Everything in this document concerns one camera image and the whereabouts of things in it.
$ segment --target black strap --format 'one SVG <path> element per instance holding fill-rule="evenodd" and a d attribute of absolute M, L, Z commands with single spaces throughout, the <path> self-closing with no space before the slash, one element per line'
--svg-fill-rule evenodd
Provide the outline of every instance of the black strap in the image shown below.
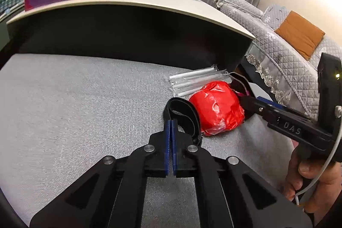
<path fill-rule="evenodd" d="M 194 145 L 201 146 L 201 126 L 194 105 L 182 98 L 171 98 L 164 109 L 164 121 L 174 119 L 186 134 L 191 135 Z"/>

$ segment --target red plastic bag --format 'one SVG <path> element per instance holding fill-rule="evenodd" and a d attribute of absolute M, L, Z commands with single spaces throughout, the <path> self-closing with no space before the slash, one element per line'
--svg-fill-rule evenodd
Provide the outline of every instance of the red plastic bag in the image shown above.
<path fill-rule="evenodd" d="M 208 83 L 189 101 L 195 106 L 202 132 L 207 136 L 235 129 L 245 118 L 238 97 L 224 81 Z"/>

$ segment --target armrest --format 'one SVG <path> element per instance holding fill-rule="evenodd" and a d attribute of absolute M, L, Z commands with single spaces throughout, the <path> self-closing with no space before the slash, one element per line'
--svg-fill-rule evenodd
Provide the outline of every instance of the armrest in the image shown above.
<path fill-rule="evenodd" d="M 248 13 L 255 18 L 260 19 L 264 16 L 264 12 L 245 0 L 213 0 L 213 2 L 218 8 L 221 8 L 225 4 L 228 4 L 244 13 Z"/>
<path fill-rule="evenodd" d="M 267 7 L 261 20 L 264 24 L 268 24 L 272 30 L 276 30 L 284 22 L 289 13 L 290 11 L 286 7 L 272 4 Z"/>

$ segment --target finger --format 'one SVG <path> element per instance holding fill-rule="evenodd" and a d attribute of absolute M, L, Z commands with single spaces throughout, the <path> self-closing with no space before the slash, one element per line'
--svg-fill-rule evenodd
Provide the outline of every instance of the finger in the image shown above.
<path fill-rule="evenodd" d="M 328 185 L 319 183 L 315 193 L 305 203 L 305 211 L 308 213 L 316 213 L 317 211 L 328 212 L 339 196 L 341 188 L 341 184 Z"/>
<path fill-rule="evenodd" d="M 294 197 L 295 197 L 295 189 L 288 182 L 286 182 L 285 185 L 284 185 L 283 195 L 289 201 L 292 201 L 294 199 Z"/>
<path fill-rule="evenodd" d="M 292 152 L 291 160 L 289 162 L 288 173 L 286 181 L 292 185 L 294 190 L 299 190 L 303 185 L 303 178 L 298 172 L 299 158 L 296 150 Z"/>
<path fill-rule="evenodd" d="M 320 170 L 322 169 L 324 161 L 302 161 L 299 164 L 298 172 L 304 178 L 313 179 L 315 178 Z M 323 172 L 319 181 L 328 185 L 336 184 L 341 182 L 341 166 L 339 163 L 331 163 L 327 169 Z"/>

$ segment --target white cable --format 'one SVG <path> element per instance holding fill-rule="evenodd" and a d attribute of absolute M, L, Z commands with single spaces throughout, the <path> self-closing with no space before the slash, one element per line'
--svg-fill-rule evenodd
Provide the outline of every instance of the white cable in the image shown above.
<path fill-rule="evenodd" d="M 318 175 L 311 181 L 311 183 L 306 188 L 304 188 L 303 190 L 301 190 L 300 192 L 295 194 L 295 201 L 296 201 L 297 206 L 299 206 L 298 196 L 307 192 L 310 188 L 312 188 L 312 186 L 319 180 L 319 178 L 321 177 L 323 172 L 328 167 L 329 163 L 331 162 L 331 160 L 332 160 L 332 158 L 333 158 L 333 156 L 334 156 L 334 154 L 335 154 L 335 152 L 336 152 L 336 150 L 340 144 L 341 137 L 342 137 L 342 120 L 341 120 L 341 124 L 340 124 L 340 130 L 339 130 L 339 133 L 338 133 L 337 138 L 336 138 L 336 142 L 335 142 L 334 146 L 332 147 L 331 153 L 328 156 L 327 160 L 325 161 L 323 167 L 319 171 Z"/>
<path fill-rule="evenodd" d="M 244 79 L 246 79 L 244 76 L 240 75 L 239 73 L 236 73 L 236 72 L 231 72 L 231 73 L 237 74 L 238 76 L 243 77 Z M 232 79 L 236 80 L 237 82 L 239 82 L 239 83 L 243 86 L 246 95 L 248 95 L 248 90 L 247 90 L 247 88 L 245 87 L 244 83 L 243 83 L 242 81 L 239 81 L 237 78 L 233 77 L 233 76 L 231 75 L 231 73 L 229 73 L 230 78 L 232 78 Z"/>

